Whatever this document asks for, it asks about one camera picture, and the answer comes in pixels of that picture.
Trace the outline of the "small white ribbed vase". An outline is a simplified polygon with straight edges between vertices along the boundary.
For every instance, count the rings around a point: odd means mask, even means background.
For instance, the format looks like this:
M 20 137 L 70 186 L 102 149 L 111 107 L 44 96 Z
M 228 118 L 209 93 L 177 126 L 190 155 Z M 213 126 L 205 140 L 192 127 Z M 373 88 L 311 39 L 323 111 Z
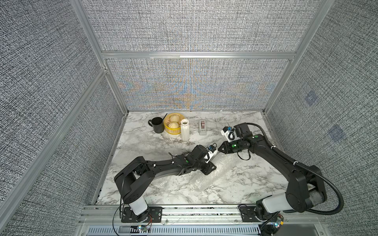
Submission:
M 188 119 L 181 120 L 181 138 L 184 142 L 190 138 L 190 122 Z

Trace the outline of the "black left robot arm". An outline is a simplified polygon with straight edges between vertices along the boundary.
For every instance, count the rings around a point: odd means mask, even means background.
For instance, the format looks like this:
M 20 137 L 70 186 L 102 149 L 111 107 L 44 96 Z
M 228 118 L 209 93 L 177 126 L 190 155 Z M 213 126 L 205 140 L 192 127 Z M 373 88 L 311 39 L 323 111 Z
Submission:
M 135 158 L 114 177 L 122 202 L 128 205 L 136 216 L 148 214 L 149 207 L 143 194 L 153 180 L 195 171 L 208 175 L 216 170 L 211 159 L 217 152 L 217 144 L 214 143 L 208 147 L 197 145 L 190 152 L 171 155 L 168 160 L 148 161 L 142 156 Z

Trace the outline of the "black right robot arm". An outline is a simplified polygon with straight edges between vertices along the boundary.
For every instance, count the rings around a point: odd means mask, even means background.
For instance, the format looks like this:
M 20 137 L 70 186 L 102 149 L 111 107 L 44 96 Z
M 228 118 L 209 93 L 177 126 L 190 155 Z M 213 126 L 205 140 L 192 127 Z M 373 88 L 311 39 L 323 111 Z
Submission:
M 324 181 L 320 178 L 321 171 L 316 166 L 301 168 L 299 162 L 282 153 L 266 137 L 265 132 L 253 134 L 248 123 L 235 127 L 225 126 L 221 134 L 226 138 L 219 151 L 225 154 L 249 153 L 266 160 L 276 168 L 288 181 L 284 193 L 265 197 L 256 202 L 255 215 L 265 221 L 280 211 L 293 210 L 305 212 L 327 200 Z

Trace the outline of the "grey tape dispenser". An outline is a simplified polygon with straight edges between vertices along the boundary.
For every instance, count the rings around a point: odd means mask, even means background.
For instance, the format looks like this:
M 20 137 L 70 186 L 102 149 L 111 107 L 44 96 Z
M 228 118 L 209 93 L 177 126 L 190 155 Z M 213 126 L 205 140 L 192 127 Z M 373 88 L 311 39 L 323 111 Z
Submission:
M 207 134 L 207 126 L 205 120 L 199 121 L 199 134 L 200 136 L 205 136 Z

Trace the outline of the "steamed bun front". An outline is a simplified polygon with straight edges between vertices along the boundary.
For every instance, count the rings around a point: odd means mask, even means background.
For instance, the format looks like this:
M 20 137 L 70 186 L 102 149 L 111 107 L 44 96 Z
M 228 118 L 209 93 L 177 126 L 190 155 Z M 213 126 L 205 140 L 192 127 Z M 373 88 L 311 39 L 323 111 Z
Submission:
M 179 128 L 180 126 L 179 126 L 179 124 L 178 124 L 177 122 L 170 122 L 169 125 L 168 125 L 168 127 L 169 127 L 170 129 L 177 129 L 177 128 Z

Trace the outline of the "steamed bun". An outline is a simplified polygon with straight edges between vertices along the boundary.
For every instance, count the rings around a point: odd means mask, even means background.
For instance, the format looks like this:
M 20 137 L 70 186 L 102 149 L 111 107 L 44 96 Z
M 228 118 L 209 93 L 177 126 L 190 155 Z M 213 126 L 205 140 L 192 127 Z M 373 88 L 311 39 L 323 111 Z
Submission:
M 181 117 L 179 116 L 179 115 L 171 115 L 170 117 L 169 117 L 169 121 L 171 122 L 171 123 L 180 123 L 180 121 L 181 121 Z
M 178 124 L 177 122 L 170 122 L 169 125 L 168 125 L 168 127 L 169 127 L 170 129 L 177 129 L 177 128 L 179 128 L 180 126 L 179 126 L 179 124 Z

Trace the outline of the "steamed bun back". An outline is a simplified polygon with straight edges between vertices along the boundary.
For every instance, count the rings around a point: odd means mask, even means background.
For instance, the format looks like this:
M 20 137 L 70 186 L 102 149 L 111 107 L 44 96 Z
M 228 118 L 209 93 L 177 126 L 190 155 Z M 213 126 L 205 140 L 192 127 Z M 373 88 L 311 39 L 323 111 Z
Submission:
M 169 121 L 171 122 L 171 123 L 180 123 L 180 121 L 181 121 L 181 117 L 179 116 L 179 115 L 171 115 L 170 117 L 169 117 Z

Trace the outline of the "yellow bamboo steamer basket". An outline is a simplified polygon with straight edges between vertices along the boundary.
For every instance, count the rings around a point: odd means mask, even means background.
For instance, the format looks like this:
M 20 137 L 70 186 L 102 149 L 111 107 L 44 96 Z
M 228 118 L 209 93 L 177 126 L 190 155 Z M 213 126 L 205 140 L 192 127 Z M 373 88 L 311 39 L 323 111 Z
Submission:
M 180 113 L 171 113 L 165 116 L 163 124 L 165 131 L 171 135 L 181 134 L 181 121 L 185 119 Z

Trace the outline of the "black mug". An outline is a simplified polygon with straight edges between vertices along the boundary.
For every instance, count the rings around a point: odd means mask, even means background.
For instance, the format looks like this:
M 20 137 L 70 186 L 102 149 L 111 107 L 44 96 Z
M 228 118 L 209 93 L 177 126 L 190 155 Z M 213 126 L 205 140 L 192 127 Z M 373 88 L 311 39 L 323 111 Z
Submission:
M 151 120 L 148 120 L 148 125 L 153 128 L 155 133 L 160 134 L 160 133 L 164 132 L 165 128 L 164 128 L 163 122 L 164 122 L 166 115 L 163 118 L 155 117 Z

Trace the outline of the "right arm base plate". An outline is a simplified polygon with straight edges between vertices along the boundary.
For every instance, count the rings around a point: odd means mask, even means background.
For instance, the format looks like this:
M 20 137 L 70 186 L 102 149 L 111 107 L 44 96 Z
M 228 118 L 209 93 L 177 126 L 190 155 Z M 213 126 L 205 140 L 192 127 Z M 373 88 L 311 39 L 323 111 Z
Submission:
M 255 211 L 255 205 L 241 204 L 237 208 L 240 212 L 243 223 L 259 222 L 260 224 L 263 224 L 264 222 L 276 222 L 282 216 L 279 212 L 276 212 L 268 213 L 266 216 L 258 218 Z

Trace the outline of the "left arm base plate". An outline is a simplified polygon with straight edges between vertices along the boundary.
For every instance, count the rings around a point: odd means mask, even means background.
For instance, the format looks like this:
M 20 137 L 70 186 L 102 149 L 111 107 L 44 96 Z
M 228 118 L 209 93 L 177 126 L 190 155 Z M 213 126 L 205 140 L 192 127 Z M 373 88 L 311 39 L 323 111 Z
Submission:
M 125 207 L 123 209 L 123 213 L 121 214 L 121 222 L 122 223 L 161 223 L 162 218 L 162 210 L 163 208 L 158 207 L 147 207 L 147 210 L 141 213 L 140 215 L 136 215 L 130 207 Z

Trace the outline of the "aluminium front rail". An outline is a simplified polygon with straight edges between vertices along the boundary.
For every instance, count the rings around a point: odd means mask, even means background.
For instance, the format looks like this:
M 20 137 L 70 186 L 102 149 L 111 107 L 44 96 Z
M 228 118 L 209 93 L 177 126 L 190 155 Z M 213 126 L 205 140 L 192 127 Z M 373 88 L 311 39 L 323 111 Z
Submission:
M 160 205 L 161 213 L 152 213 L 158 225 L 239 225 L 242 221 L 238 205 Z M 321 215 L 305 213 L 284 213 L 283 224 L 325 224 Z M 85 206 L 79 218 L 80 225 L 121 224 L 117 205 Z

